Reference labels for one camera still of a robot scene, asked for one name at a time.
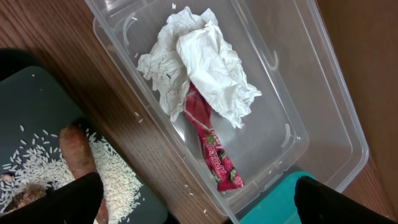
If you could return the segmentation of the pile of white rice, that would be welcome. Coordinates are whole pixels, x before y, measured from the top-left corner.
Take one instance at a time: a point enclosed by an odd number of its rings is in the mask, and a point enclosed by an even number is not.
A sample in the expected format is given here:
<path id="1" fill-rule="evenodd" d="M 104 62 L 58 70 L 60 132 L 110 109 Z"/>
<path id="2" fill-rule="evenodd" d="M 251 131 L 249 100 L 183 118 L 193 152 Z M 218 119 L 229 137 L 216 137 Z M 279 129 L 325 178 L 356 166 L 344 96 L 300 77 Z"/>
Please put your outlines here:
<path id="1" fill-rule="evenodd" d="M 129 222 L 140 204 L 143 184 L 114 147 L 91 129 L 86 129 L 96 167 L 103 181 L 109 222 Z M 60 149 L 58 135 L 43 130 L 21 139 L 18 149 L 6 153 L 1 162 L 1 214 L 13 197 L 28 184 L 40 184 L 49 194 L 74 181 Z"/>

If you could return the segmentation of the brown meat patty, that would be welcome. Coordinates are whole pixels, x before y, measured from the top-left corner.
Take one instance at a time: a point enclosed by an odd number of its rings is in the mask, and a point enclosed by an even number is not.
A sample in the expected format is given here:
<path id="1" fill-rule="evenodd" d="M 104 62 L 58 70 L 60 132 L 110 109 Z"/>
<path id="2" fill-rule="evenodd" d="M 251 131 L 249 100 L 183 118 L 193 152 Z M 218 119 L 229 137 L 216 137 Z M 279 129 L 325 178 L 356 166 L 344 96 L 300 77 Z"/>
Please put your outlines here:
<path id="1" fill-rule="evenodd" d="M 28 184 L 26 188 L 12 198 L 10 204 L 6 207 L 4 214 L 8 214 L 19 208 L 46 196 L 46 189 L 40 184 Z"/>

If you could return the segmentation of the brown carrot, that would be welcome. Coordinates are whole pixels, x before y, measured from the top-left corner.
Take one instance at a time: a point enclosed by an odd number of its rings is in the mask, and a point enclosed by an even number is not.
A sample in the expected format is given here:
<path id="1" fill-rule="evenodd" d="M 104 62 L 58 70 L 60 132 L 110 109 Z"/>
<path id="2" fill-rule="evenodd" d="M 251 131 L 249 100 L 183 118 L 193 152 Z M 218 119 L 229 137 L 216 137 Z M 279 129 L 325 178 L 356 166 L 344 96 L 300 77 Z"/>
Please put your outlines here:
<path id="1" fill-rule="evenodd" d="M 78 126 L 67 126 L 60 132 L 60 149 L 75 180 L 63 187 L 76 200 L 83 212 L 82 223 L 108 223 L 109 215 L 104 187 L 96 167 L 87 136 Z"/>

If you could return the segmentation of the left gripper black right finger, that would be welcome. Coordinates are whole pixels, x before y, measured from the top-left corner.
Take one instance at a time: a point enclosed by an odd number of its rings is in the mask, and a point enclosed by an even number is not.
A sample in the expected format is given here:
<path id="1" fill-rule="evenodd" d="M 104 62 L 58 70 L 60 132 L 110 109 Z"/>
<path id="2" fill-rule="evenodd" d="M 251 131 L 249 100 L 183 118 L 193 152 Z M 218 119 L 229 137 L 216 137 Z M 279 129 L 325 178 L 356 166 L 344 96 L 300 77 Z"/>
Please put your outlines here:
<path id="1" fill-rule="evenodd" d="M 302 224 L 397 224 L 309 176 L 297 180 L 294 202 Z"/>

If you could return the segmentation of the white tissue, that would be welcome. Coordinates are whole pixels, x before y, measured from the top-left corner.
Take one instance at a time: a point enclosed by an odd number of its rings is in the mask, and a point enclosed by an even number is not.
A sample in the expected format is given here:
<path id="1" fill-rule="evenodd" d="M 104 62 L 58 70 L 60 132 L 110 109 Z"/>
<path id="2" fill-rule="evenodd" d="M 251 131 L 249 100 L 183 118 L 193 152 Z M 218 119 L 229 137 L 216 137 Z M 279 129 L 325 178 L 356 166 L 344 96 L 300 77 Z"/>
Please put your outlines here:
<path id="1" fill-rule="evenodd" d="M 234 128 L 243 127 L 242 118 L 262 95 L 247 82 L 242 61 L 211 9 L 196 15 L 185 7 L 170 15 L 151 51 L 140 56 L 137 70 L 160 93 L 159 105 L 171 121 L 183 111 L 191 83 Z"/>

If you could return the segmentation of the red snack wrapper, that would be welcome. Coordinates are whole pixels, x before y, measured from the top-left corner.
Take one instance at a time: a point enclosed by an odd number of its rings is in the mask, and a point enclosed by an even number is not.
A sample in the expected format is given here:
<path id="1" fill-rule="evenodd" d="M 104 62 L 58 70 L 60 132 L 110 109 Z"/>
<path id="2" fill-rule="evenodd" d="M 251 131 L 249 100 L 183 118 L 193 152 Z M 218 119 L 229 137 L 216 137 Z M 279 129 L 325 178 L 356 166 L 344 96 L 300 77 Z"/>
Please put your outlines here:
<path id="1" fill-rule="evenodd" d="M 211 111 L 211 106 L 191 83 L 185 98 L 183 114 L 197 131 L 201 152 L 217 183 L 217 191 L 241 189 L 244 182 L 212 127 Z"/>

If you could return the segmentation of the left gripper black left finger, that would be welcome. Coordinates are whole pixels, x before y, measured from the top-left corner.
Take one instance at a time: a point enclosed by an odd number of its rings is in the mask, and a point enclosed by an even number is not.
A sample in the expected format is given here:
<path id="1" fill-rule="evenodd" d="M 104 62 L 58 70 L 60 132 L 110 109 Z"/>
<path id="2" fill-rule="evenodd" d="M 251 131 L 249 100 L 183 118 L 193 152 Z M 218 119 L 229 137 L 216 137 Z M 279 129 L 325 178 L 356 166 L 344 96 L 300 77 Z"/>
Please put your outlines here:
<path id="1" fill-rule="evenodd" d="M 99 173 L 91 172 L 1 217 L 1 224 L 93 223 L 103 199 Z"/>

